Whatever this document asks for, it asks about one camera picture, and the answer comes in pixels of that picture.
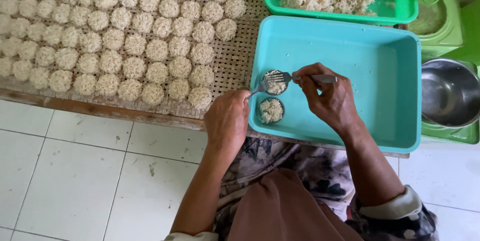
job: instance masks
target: floor tile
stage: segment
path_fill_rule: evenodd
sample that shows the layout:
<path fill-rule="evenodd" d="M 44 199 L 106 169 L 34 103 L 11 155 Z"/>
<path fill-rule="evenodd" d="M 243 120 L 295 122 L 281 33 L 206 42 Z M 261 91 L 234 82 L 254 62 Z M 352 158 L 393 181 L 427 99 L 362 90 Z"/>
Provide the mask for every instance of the floor tile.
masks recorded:
<path fill-rule="evenodd" d="M 393 170 L 395 170 L 396 175 L 399 175 L 399 158 L 393 158 L 393 157 L 388 157 L 385 156 L 385 158 L 388 160 L 388 163 L 392 166 Z"/>
<path fill-rule="evenodd" d="M 200 163 L 207 133 L 135 122 L 127 151 Z"/>
<path fill-rule="evenodd" d="M 127 152 L 105 241 L 164 240 L 197 168 Z"/>
<path fill-rule="evenodd" d="M 31 234 L 27 232 L 15 231 L 11 241 L 57 241 L 60 239 Z"/>
<path fill-rule="evenodd" d="M 424 203 L 480 212 L 480 152 L 416 150 L 400 160 L 400 180 Z"/>
<path fill-rule="evenodd" d="M 46 134 L 49 138 L 126 150 L 131 121 L 55 110 Z"/>
<path fill-rule="evenodd" d="M 16 230 L 101 241 L 125 152 L 46 139 Z"/>
<path fill-rule="evenodd" d="M 45 136 L 53 110 L 0 99 L 0 129 Z"/>
<path fill-rule="evenodd" d="M 13 229 L 44 137 L 0 130 L 0 226 Z"/>
<path fill-rule="evenodd" d="M 0 228 L 0 241 L 10 241 L 13 232 L 14 231 L 10 229 Z"/>
<path fill-rule="evenodd" d="M 438 218 L 437 231 L 440 240 L 480 240 L 480 213 L 425 204 Z"/>

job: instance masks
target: woven bamboo tray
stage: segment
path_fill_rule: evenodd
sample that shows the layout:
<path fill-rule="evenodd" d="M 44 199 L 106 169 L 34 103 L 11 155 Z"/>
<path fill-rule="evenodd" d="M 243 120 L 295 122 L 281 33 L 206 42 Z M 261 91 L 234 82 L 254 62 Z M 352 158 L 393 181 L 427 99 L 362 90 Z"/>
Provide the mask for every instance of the woven bamboo tray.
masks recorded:
<path fill-rule="evenodd" d="M 177 1 L 181 5 L 185 0 L 177 0 Z M 258 36 L 258 27 L 260 25 L 260 22 L 265 17 L 270 15 L 270 12 L 265 6 L 263 0 L 245 0 L 245 3 L 247 5 L 246 13 L 243 15 L 243 17 L 236 20 L 237 34 L 235 38 L 229 42 L 222 42 L 219 39 L 215 38 L 214 41 L 210 43 L 210 46 L 212 46 L 213 49 L 215 50 L 215 59 L 210 64 L 210 66 L 213 68 L 213 72 L 215 73 L 214 83 L 210 86 L 213 93 L 213 99 L 215 99 L 215 97 L 222 95 L 225 91 L 229 89 L 248 88 L 250 85 L 250 78 L 252 74 L 251 73 L 252 64 L 255 57 L 255 45 L 256 45 L 257 36 Z M 129 8 L 129 10 L 134 14 L 136 12 L 138 13 L 142 12 L 142 10 L 138 6 L 135 8 Z M 152 12 L 151 14 L 154 16 L 155 19 L 159 17 L 158 11 Z M 30 22 L 31 23 L 42 22 L 46 25 L 50 25 L 53 23 L 58 24 L 56 22 L 53 22 L 52 20 L 42 19 L 38 16 L 34 17 L 33 19 L 30 19 Z M 64 26 L 65 28 L 69 26 L 74 26 L 72 23 L 60 24 L 60 25 Z M 81 29 L 84 32 L 90 31 L 90 28 L 88 26 L 83 26 L 81 27 Z M 98 33 L 102 35 L 103 33 L 105 33 L 106 30 L 107 29 L 100 31 Z M 131 26 L 129 28 L 126 28 L 124 32 L 125 32 L 125 37 L 128 34 L 137 33 L 137 31 L 134 30 Z M 149 33 L 143 36 L 146 38 L 147 43 L 149 42 L 149 40 L 157 38 L 153 33 Z M 170 41 L 172 37 L 173 36 L 170 35 L 166 39 L 166 41 Z M 191 37 L 189 37 L 188 40 L 192 42 L 192 45 L 195 44 L 195 42 Z M 39 42 L 38 44 L 39 44 L 39 47 L 47 45 L 43 41 Z M 84 53 L 81 51 L 80 47 L 77 47 L 76 49 L 80 54 Z M 104 50 L 105 48 L 102 49 L 100 52 L 97 52 L 96 54 L 101 54 Z M 123 50 L 123 47 L 119 50 L 119 53 L 123 55 L 124 59 L 131 56 L 126 54 L 126 52 Z M 145 59 L 148 65 L 153 63 L 152 61 L 150 61 L 148 58 L 145 57 L 145 53 L 142 54 L 140 57 Z M 168 57 L 164 63 L 168 64 L 171 60 L 173 60 L 173 58 Z M 33 67 L 37 67 L 37 64 L 35 63 L 35 61 L 33 61 L 33 65 L 34 65 Z M 57 65 L 53 64 L 49 68 L 51 69 L 51 72 L 53 72 L 57 70 Z M 73 79 L 75 79 L 75 77 L 79 75 L 80 72 L 76 67 L 73 70 L 73 72 L 74 72 Z M 95 75 L 98 77 L 102 74 L 103 73 L 101 72 Z M 118 76 L 121 79 L 121 81 L 124 81 L 126 79 L 122 71 L 118 73 Z M 168 93 L 168 88 L 169 88 L 168 86 L 172 80 L 173 79 L 170 76 L 169 80 L 162 85 L 164 87 L 165 94 Z M 144 80 L 143 78 L 141 78 L 140 82 L 143 82 L 145 84 L 147 83 L 147 80 Z M 93 103 L 93 104 L 99 104 L 99 105 L 105 105 L 105 106 L 118 107 L 123 109 L 132 109 L 132 110 L 139 110 L 144 112 L 152 112 L 152 113 L 173 115 L 173 116 L 186 117 L 186 118 L 194 118 L 194 119 L 200 119 L 200 120 L 203 119 L 203 114 L 205 113 L 205 110 L 196 110 L 187 101 L 178 102 L 178 101 L 172 100 L 168 96 L 165 96 L 162 102 L 156 107 L 150 107 L 146 103 L 144 103 L 140 98 L 137 99 L 135 102 L 128 102 L 118 98 L 118 96 L 113 96 L 113 97 L 99 96 L 98 94 L 96 94 L 96 92 L 91 96 L 82 96 L 78 93 L 75 93 L 73 88 L 67 92 L 55 92 L 55 91 L 52 91 L 50 88 L 37 90 L 29 82 L 18 81 L 13 76 L 9 76 L 7 78 L 0 77 L 0 88 L 28 93 L 28 94 L 41 95 L 46 97 L 57 97 L 57 98 L 63 98 L 63 99 L 70 99 L 74 101 L 81 101 L 81 102 L 87 102 L 87 103 Z"/>

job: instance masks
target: green container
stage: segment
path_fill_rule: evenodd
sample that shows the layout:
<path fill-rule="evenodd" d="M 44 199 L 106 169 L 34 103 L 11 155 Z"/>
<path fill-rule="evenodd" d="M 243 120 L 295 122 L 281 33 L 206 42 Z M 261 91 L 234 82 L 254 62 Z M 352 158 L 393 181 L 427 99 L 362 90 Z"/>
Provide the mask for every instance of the green container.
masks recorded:
<path fill-rule="evenodd" d="M 465 46 L 446 54 L 445 57 L 480 66 L 480 0 L 463 7 L 460 14 L 465 27 Z"/>
<path fill-rule="evenodd" d="M 464 44 L 464 32 L 457 0 L 439 0 L 434 5 L 418 4 L 418 17 L 408 29 L 421 42 L 422 60 L 440 57 Z"/>
<path fill-rule="evenodd" d="M 265 0 L 268 9 L 275 15 L 313 17 L 354 23 L 394 25 L 410 23 L 418 14 L 416 0 L 375 0 L 368 9 L 378 16 L 353 15 L 334 12 L 305 11 L 280 7 L 280 0 Z"/>
<path fill-rule="evenodd" d="M 460 61 L 478 74 L 477 67 L 470 62 Z M 426 121 L 421 122 L 421 134 L 446 142 L 476 145 L 480 140 L 479 122 L 458 129 L 446 128 Z"/>

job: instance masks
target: turquoise plastic tray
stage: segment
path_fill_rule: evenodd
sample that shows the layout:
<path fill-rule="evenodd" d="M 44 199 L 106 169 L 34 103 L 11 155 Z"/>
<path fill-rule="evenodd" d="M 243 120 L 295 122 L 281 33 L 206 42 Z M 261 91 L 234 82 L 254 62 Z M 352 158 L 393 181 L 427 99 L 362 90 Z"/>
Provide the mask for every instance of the turquoise plastic tray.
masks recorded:
<path fill-rule="evenodd" d="M 352 15 L 320 11 L 304 11 L 280 7 L 280 0 L 265 0 L 268 9 L 275 15 L 306 16 L 354 23 L 394 25 L 410 23 L 417 18 L 419 9 L 416 0 L 375 0 L 369 9 L 378 16 Z"/>
<path fill-rule="evenodd" d="M 273 69 L 294 72 L 321 62 L 351 79 L 358 114 L 382 151 L 408 153 L 420 143 L 421 54 L 418 37 L 406 30 L 338 21 L 269 16 L 260 24 L 250 90 Z M 261 133 L 344 145 L 325 122 L 308 109 L 298 85 L 277 96 L 284 118 L 265 124 L 258 104 L 249 99 L 249 125 Z"/>

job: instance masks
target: person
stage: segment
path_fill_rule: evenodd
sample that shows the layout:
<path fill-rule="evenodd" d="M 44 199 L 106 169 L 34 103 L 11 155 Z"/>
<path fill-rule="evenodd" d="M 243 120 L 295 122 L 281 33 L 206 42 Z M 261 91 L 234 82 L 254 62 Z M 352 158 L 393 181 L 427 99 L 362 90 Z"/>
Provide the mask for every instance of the person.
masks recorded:
<path fill-rule="evenodd" d="M 250 93 L 229 90 L 204 115 L 207 147 L 166 240 L 438 240 L 435 214 L 360 119 L 350 80 L 320 63 L 293 75 L 346 151 L 247 138 Z"/>

